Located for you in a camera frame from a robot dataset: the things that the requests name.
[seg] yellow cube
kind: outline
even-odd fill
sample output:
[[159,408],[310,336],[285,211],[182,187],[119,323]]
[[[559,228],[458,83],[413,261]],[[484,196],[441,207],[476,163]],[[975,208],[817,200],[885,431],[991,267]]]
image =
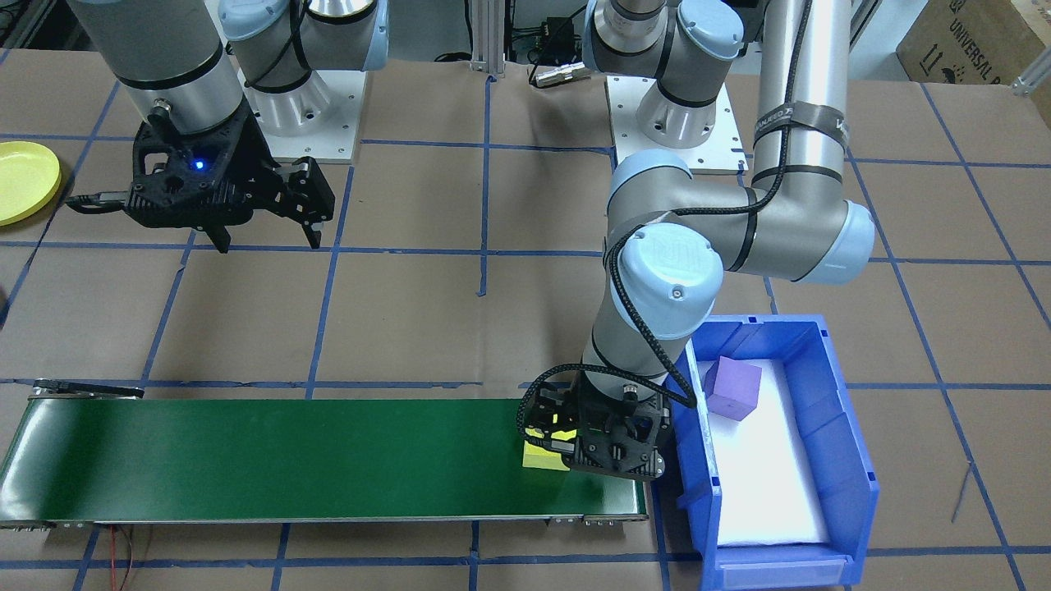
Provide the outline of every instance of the yellow cube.
[[[529,429],[527,432],[538,437],[541,436],[540,431],[536,429]],[[562,433],[555,433],[552,436],[558,441],[568,442],[577,436],[577,432],[565,431]],[[548,451],[542,447],[537,447],[528,443],[522,450],[522,467],[541,468],[543,470],[561,470],[565,472],[570,470],[565,467],[565,464],[562,464],[562,454],[555,453],[554,451]]]

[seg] brown paper floor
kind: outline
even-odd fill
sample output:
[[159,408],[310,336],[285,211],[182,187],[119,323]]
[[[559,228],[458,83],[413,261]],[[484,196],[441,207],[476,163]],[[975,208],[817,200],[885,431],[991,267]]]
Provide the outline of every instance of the brown paper floor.
[[[318,251],[266,213],[226,256],[120,215],[0,228],[0,447],[43,375],[156,398],[489,398],[577,359],[602,290],[601,80],[535,90],[509,68],[375,74],[356,165],[325,168],[339,222]],[[746,145],[757,88],[729,81]],[[854,82],[849,111],[847,195],[880,226],[868,268],[845,287],[730,274],[716,311],[827,319],[883,487],[859,589],[1051,589],[1051,133],[1003,87]],[[99,56],[0,54],[0,141],[54,149],[67,192],[126,184],[136,126]],[[696,589],[676,486],[612,528],[138,528],[132,588]],[[108,589],[108,568],[106,530],[0,532],[4,591]]]

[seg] yellow plate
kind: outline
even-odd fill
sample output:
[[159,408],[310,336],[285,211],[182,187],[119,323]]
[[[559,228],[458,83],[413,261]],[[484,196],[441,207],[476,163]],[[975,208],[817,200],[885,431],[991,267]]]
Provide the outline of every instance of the yellow plate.
[[36,213],[62,182],[55,152],[33,142],[0,144],[0,226]]

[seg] blue plastic bin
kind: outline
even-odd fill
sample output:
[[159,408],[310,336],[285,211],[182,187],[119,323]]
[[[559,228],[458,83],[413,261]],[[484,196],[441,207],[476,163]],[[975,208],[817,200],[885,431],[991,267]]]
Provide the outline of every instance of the blue plastic bin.
[[697,363],[719,355],[771,359],[785,379],[830,542],[719,547],[722,490],[700,409],[674,405],[682,471],[679,507],[689,517],[694,547],[704,557],[701,591],[853,585],[861,582],[880,485],[847,395],[824,319],[818,315],[712,317],[694,333],[679,368],[696,391]]

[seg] conveyor belt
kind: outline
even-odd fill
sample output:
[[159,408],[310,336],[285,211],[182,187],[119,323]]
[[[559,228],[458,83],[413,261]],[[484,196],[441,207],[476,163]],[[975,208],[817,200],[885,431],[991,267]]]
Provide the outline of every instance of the conveyor belt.
[[521,467],[515,400],[30,400],[0,525],[645,518],[641,485]]

